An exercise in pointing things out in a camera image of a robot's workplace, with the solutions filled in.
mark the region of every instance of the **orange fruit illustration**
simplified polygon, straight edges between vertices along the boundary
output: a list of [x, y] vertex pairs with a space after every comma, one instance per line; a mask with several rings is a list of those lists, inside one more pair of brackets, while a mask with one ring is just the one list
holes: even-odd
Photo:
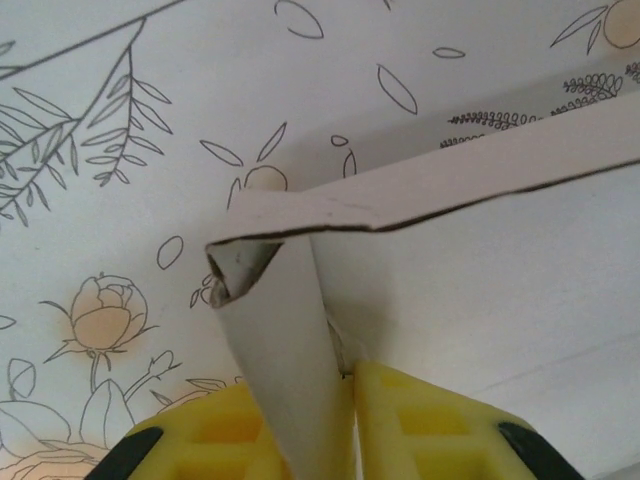
[[640, 41], [640, 0], [618, 0], [604, 19], [604, 36], [616, 48], [633, 47]]

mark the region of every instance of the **white paper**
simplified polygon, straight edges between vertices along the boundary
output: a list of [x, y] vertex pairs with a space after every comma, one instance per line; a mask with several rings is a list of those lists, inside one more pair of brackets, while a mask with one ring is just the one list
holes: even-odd
[[[19, 179], [3, 167], [0, 211], [13, 220], [0, 218], [0, 477], [25, 465], [37, 479], [61, 469], [82, 477], [88, 461], [47, 457], [75, 449], [95, 462], [134, 422], [235, 381], [240, 372], [203, 300], [203, 247], [245, 183], [304, 190], [519, 125], [525, 114], [633, 91], [637, 52], [618, 50], [630, 29], [616, 31], [613, 20], [630, 4], [0, 2], [0, 121], [9, 127], [0, 141], [10, 143], [0, 151]], [[142, 111], [115, 88], [130, 68]], [[89, 127], [116, 100], [120, 108]], [[506, 112], [509, 122], [491, 120]], [[49, 139], [59, 143], [60, 123], [64, 165], [46, 151]], [[132, 157], [101, 188], [113, 164], [89, 160], [117, 155], [104, 150], [123, 137], [82, 144], [129, 127], [129, 137], [162, 154], [130, 139]], [[55, 170], [43, 166], [45, 153]], [[40, 167], [36, 183], [51, 212], [31, 182], [31, 200], [20, 190], [20, 214], [11, 188], [36, 173], [20, 168]], [[104, 293], [110, 299], [88, 311], [104, 290], [120, 299]], [[102, 316], [105, 301], [123, 297], [136, 299], [126, 313]], [[75, 320], [100, 316], [85, 318], [81, 332], [40, 302], [72, 317], [76, 304]], [[157, 328], [121, 345], [147, 327]], [[73, 343], [78, 336], [84, 345]], [[101, 355], [91, 358], [92, 349]], [[47, 361], [56, 352], [64, 355]], [[630, 460], [591, 458], [587, 473]]]

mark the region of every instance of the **rose illustration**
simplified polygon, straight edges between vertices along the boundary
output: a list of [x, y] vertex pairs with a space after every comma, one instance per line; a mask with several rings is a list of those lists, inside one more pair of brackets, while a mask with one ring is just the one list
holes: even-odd
[[3, 480], [81, 480], [102, 460], [108, 450], [88, 443], [46, 442], [51, 450], [36, 452], [18, 463], [0, 469]]
[[111, 367], [108, 354], [122, 353], [123, 346], [149, 328], [147, 302], [133, 281], [115, 275], [101, 274], [87, 278], [76, 294], [70, 312], [55, 302], [41, 302], [62, 311], [69, 319], [73, 338], [63, 340], [46, 362], [61, 355], [86, 353], [92, 360], [91, 391], [96, 389], [95, 376], [100, 359]]

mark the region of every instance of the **fern illustration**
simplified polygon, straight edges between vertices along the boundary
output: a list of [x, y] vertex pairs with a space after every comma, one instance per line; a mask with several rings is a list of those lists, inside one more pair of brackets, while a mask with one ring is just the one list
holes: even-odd
[[594, 103], [598, 103], [597, 98], [593, 97], [578, 97], [575, 100], [570, 101], [562, 105], [561, 107], [556, 108], [551, 112], [551, 116], [560, 115], [561, 113], [569, 112], [571, 110], [576, 110], [578, 108], [586, 107], [587, 105], [592, 105]]
[[509, 112], [469, 112], [462, 115], [456, 115], [448, 120], [449, 123], [460, 125], [464, 123], [475, 123], [478, 125], [486, 125], [496, 130], [507, 130], [513, 127], [519, 127], [527, 123], [535, 122], [540, 118], [535, 115], [526, 115]]
[[627, 65], [624, 74], [636, 83], [640, 83], [640, 62]]
[[[134, 129], [144, 131], [146, 124], [146, 126], [153, 125], [165, 133], [173, 134], [167, 123], [148, 103], [145, 103], [145, 100], [151, 99], [164, 104], [171, 104], [171, 100], [153, 85], [134, 77], [131, 47], [107, 80], [106, 91], [108, 102], [91, 119], [87, 129], [105, 125], [106, 121], [113, 116], [120, 116], [122, 122], [119, 122], [115, 128], [107, 128], [84, 140], [81, 145], [100, 149], [96, 152], [97, 155], [86, 160], [91, 165], [106, 167], [106, 170], [93, 176], [100, 187], [107, 185], [114, 177], [128, 185], [130, 181], [122, 170], [123, 163], [138, 167], [147, 166], [145, 160], [130, 153], [130, 147], [136, 145], [158, 155], [164, 155], [157, 145], [139, 134], [134, 134]], [[124, 109], [126, 109], [126, 115], [122, 116]]]
[[624, 80], [613, 73], [595, 73], [565, 81], [562, 88], [567, 93], [577, 93], [596, 100], [607, 100], [618, 96]]
[[[78, 150], [72, 134], [81, 119], [39, 95], [13, 90], [24, 107], [0, 104], [0, 217], [17, 218], [28, 227], [26, 211], [36, 199], [50, 210], [41, 181], [49, 176], [66, 190], [59, 166], [67, 162], [78, 175]], [[38, 118], [27, 113], [28, 106], [38, 112]]]
[[480, 135], [472, 135], [470, 137], [452, 137], [452, 138], [447, 138], [446, 140], [443, 140], [443, 141], [440, 142], [440, 148], [453, 147], [454, 145], [458, 145], [460, 143], [468, 142], [470, 140], [475, 140], [476, 138], [480, 138], [480, 137], [484, 137], [484, 134], [481, 133]]

